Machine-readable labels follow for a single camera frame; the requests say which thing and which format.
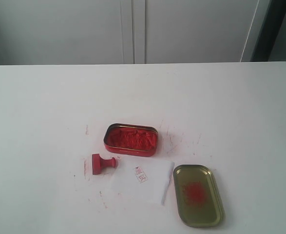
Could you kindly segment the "red plastic stamp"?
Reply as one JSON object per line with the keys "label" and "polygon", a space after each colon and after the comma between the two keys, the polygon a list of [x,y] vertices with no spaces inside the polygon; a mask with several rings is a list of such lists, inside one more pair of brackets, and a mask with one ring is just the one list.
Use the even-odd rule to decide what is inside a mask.
{"label": "red plastic stamp", "polygon": [[117,161],[114,157],[103,159],[100,154],[92,154],[92,174],[99,175],[105,168],[116,168]]}

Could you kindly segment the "red ink pad tin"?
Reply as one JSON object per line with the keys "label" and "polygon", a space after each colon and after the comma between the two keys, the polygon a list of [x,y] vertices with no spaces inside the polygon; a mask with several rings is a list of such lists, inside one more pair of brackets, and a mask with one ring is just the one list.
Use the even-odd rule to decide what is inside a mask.
{"label": "red ink pad tin", "polygon": [[151,157],[156,152],[158,138],[154,127],[114,123],[108,127],[103,142],[111,153]]}

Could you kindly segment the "white paper sheet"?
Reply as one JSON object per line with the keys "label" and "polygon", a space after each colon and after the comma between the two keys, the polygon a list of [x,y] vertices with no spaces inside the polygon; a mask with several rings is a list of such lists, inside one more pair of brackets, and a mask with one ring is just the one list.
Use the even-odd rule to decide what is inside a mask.
{"label": "white paper sheet", "polygon": [[174,162],[152,157],[125,156],[117,161],[105,191],[140,202],[163,205]]}

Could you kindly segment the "gold tin lid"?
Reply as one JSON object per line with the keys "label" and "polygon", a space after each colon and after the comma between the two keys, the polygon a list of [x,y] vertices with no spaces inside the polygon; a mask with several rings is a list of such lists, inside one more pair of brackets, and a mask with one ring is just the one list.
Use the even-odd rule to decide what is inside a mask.
{"label": "gold tin lid", "polygon": [[224,208],[212,171],[183,164],[173,171],[178,213],[189,227],[209,228],[222,223]]}

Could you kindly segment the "white cabinet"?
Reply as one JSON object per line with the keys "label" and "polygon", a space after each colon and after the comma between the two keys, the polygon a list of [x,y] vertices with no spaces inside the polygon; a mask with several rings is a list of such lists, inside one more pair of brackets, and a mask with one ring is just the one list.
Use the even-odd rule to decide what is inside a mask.
{"label": "white cabinet", "polygon": [[0,65],[250,61],[266,0],[0,0]]}

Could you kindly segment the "dark vertical post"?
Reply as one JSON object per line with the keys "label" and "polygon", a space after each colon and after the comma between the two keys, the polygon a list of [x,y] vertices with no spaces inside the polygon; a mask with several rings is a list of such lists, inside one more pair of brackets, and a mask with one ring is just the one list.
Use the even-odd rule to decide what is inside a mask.
{"label": "dark vertical post", "polygon": [[286,15],[286,0],[270,0],[250,61],[266,62]]}

